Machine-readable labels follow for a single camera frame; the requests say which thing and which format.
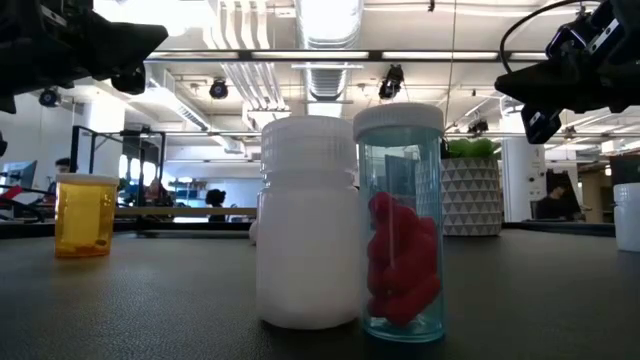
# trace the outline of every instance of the table surface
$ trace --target table surface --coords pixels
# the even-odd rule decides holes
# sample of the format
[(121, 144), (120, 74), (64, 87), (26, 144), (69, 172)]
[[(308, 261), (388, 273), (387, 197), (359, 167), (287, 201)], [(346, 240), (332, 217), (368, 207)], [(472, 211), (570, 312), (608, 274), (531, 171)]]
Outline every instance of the table surface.
[(640, 254), (614, 239), (448, 239), (444, 285), (446, 338), (395, 344), (259, 321), (248, 240), (125, 237), (64, 261), (3, 240), (0, 359), (640, 359)]

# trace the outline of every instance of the red pill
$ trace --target red pill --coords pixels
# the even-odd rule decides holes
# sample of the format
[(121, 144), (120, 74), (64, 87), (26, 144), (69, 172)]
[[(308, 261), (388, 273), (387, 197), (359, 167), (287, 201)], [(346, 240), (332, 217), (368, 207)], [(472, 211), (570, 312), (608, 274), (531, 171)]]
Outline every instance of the red pill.
[(386, 301), (385, 317), (395, 326), (406, 326), (431, 305), (439, 293), (440, 279), (431, 275), (406, 295)]
[(432, 217), (420, 218), (420, 228), (434, 238), (438, 237), (438, 226)]
[(383, 274), (383, 286), (394, 294), (405, 294), (437, 271), (434, 241), (425, 234), (413, 236), (411, 247), (393, 261)]
[(367, 255), (370, 261), (388, 265), (392, 257), (400, 251), (400, 233), (396, 226), (380, 223), (376, 227), (376, 234), (369, 242)]
[(386, 296), (388, 290), (384, 287), (383, 275), (387, 265), (369, 262), (369, 271), (367, 273), (367, 288), (373, 296)]
[(393, 207), (392, 216), (392, 221), (402, 235), (413, 233), (420, 227), (420, 218), (418, 218), (416, 212), (410, 207), (396, 205)]
[(369, 200), (369, 211), (371, 211), (371, 217), (376, 220), (376, 223), (383, 222), (389, 217), (393, 203), (393, 197), (386, 192), (379, 192)]
[(387, 299), (380, 297), (372, 297), (367, 303), (367, 311), (371, 317), (386, 317), (385, 308), (387, 307)]

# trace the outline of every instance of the ribbed bottle cap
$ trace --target ribbed bottle cap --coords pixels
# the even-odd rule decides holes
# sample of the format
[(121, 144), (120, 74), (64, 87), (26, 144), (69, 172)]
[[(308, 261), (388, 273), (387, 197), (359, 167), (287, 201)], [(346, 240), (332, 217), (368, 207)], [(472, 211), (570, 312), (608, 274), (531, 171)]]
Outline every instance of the ribbed bottle cap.
[(397, 103), (361, 111), (353, 120), (356, 141), (365, 132), (385, 127), (424, 127), (444, 133), (444, 114), (437, 106)]
[(262, 130), (262, 172), (355, 171), (351, 123), (326, 116), (292, 116)]
[(640, 183), (621, 184), (613, 187), (613, 201), (640, 201)]
[(76, 185), (113, 185), (117, 186), (120, 179), (110, 176), (90, 175), (90, 174), (58, 174), (56, 182)]

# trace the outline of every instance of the white bottle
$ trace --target white bottle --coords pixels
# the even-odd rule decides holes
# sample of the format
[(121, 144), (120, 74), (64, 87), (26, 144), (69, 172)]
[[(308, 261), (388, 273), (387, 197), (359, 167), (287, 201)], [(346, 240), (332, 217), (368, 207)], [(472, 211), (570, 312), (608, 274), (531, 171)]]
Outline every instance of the white bottle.
[(274, 121), (263, 130), (257, 260), (261, 319), (331, 328), (359, 313), (358, 194), (352, 127), (337, 118)]
[(613, 197), (618, 249), (640, 252), (640, 183), (614, 186)]

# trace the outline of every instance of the pill bottle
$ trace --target pill bottle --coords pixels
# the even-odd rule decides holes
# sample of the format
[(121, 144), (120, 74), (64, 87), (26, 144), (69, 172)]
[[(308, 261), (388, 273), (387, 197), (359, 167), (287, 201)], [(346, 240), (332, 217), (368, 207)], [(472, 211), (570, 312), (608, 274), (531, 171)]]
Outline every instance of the pill bottle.
[(359, 146), (364, 329), (428, 342), (444, 335), (440, 144), (435, 106), (399, 103), (354, 119)]
[(60, 174), (56, 182), (56, 257), (108, 255), (118, 179)]
[(360, 312), (357, 167), (350, 122), (276, 120), (262, 132), (257, 310), (290, 329), (325, 329)]

